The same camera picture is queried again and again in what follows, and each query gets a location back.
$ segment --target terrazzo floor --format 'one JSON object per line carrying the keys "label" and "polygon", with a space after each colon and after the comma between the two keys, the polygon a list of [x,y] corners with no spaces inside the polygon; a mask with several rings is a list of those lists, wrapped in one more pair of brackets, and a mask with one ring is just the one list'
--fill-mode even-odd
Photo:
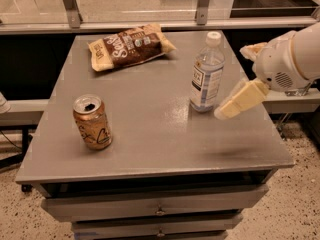
{"label": "terrazzo floor", "polygon": [[[296,165],[278,171],[268,182],[269,192],[244,219],[228,232],[226,240],[320,239],[320,156],[299,120],[283,130],[285,145]],[[20,145],[19,135],[9,135]],[[0,136],[0,158],[16,149]],[[0,171],[0,239],[73,239],[69,223],[59,223],[40,208],[42,196],[33,189],[23,193],[14,182],[18,167]]]}

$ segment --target plastic bottle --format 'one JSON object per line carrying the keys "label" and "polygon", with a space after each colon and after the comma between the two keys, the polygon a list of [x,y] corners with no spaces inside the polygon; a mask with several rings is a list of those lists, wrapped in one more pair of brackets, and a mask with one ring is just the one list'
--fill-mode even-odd
{"label": "plastic bottle", "polygon": [[218,93],[224,66],[224,55],[219,49],[220,42],[219,32],[209,32],[206,46],[195,58],[190,104],[198,112],[212,110]]}

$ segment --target brown snack bag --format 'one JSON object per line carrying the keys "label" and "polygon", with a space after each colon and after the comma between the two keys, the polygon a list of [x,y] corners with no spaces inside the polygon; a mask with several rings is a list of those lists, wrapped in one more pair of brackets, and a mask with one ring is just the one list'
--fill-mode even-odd
{"label": "brown snack bag", "polygon": [[121,68],[151,60],[176,48],[157,23],[106,36],[89,44],[95,71]]}

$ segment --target drawer knob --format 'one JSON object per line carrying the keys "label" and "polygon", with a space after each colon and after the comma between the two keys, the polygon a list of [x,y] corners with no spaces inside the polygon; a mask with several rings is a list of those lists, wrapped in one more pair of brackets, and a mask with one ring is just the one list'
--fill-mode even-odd
{"label": "drawer knob", "polygon": [[162,210],[161,206],[158,207],[158,210],[155,212],[157,216],[163,216],[166,215],[166,212]]}
{"label": "drawer knob", "polygon": [[162,229],[159,230],[159,233],[157,234],[157,237],[165,237],[166,234],[162,232]]}

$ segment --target desk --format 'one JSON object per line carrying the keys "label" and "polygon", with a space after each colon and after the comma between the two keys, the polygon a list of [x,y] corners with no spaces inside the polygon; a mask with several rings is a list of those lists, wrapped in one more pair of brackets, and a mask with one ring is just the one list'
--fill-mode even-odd
{"label": "desk", "polygon": [[[166,33],[176,51],[100,73],[87,43],[101,36],[75,38],[16,182],[38,189],[42,207],[72,222],[77,239],[224,239],[272,174],[294,165],[263,105],[227,121],[189,106],[206,33]],[[226,39],[221,49],[217,103],[244,76]],[[74,100],[88,93],[104,100],[113,133],[98,152],[72,117]]]}

